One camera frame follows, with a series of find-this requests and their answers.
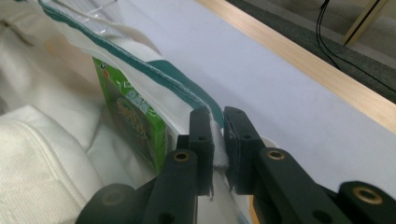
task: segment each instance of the gray floor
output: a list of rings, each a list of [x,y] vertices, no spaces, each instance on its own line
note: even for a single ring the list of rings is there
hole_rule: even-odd
[[[245,0],[287,21],[315,32],[323,0]],[[322,35],[341,43],[353,22],[363,11],[362,6],[345,0],[332,0],[322,22]],[[396,20],[380,16],[349,48],[396,69]]]

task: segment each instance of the white table surface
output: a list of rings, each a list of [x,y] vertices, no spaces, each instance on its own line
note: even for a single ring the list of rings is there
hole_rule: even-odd
[[[124,23],[221,107],[243,109],[319,184],[374,184],[396,198],[396,135],[194,1],[120,1]]]

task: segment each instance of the white fabric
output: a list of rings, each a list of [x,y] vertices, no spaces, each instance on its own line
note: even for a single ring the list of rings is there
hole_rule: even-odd
[[[2,19],[20,12],[10,3],[0,2]],[[103,185],[138,187],[153,174],[101,123],[100,87],[69,67],[81,57],[68,63],[51,57],[37,33],[44,24],[52,28],[26,10],[7,21],[10,27],[0,25],[0,223],[73,223]],[[23,15],[32,20],[29,34],[10,23],[23,23]]]
[[[3,26],[0,26],[0,58],[0,97],[4,110],[34,105],[88,148],[104,106],[102,93],[52,58],[43,46],[26,45]]]
[[[31,106],[8,113],[0,118],[2,119],[18,120],[35,128],[43,136],[42,141],[52,148],[54,157],[64,168],[65,175],[69,176],[85,201],[102,186],[81,144],[56,121]]]
[[[228,168],[228,156],[225,150],[223,135],[218,123],[215,122],[213,118],[210,120],[210,130],[212,132],[213,144],[215,146],[213,166],[216,168]]]
[[[241,222],[239,220],[240,218],[248,221],[248,223],[251,222],[248,215],[248,209],[247,214],[242,216],[243,213],[241,213],[240,208],[236,206],[233,195],[228,193],[230,190],[224,183],[224,175],[222,175],[219,171],[215,171],[213,174],[213,186],[215,191],[213,199],[208,197],[198,198],[198,224],[246,223]]]
[[[65,173],[60,163],[63,158],[56,154],[57,149],[64,148],[52,146],[42,136],[28,123],[0,119],[1,223],[73,223],[86,202]],[[87,164],[76,168],[88,175],[86,178],[93,180],[93,185],[95,173],[84,172],[89,170]]]

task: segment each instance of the black mechanical part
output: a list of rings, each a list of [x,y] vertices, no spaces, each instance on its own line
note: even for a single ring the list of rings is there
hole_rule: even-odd
[[[282,223],[351,223],[288,152],[263,149],[256,167]]]
[[[244,111],[224,108],[224,142],[230,163],[226,174],[230,188],[235,188],[237,194],[253,194],[257,180],[254,160],[265,144]]]
[[[264,184],[261,181],[257,181],[255,189],[253,207],[260,208],[255,209],[257,219],[261,223],[281,223],[281,216]]]
[[[196,223],[197,161],[191,150],[168,153],[151,192],[143,224]]]
[[[100,189],[82,209],[76,223],[141,223],[154,183],[155,179],[138,190],[122,184]]]
[[[396,202],[375,186],[360,181],[343,183],[336,201],[353,223],[396,223]]]
[[[190,113],[189,150],[198,158],[198,196],[213,191],[214,144],[210,128],[209,110],[201,107]]]
[[[177,137],[176,149],[189,148],[190,137],[188,134],[181,134]]]

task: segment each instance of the white cloth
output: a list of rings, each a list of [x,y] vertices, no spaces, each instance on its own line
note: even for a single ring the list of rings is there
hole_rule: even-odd
[[[27,107],[0,118],[1,223],[73,223],[101,186],[77,141],[40,117]]]
[[[24,4],[0,1],[0,223],[73,223],[102,186],[153,174],[100,120],[96,74],[52,57],[56,32]]]

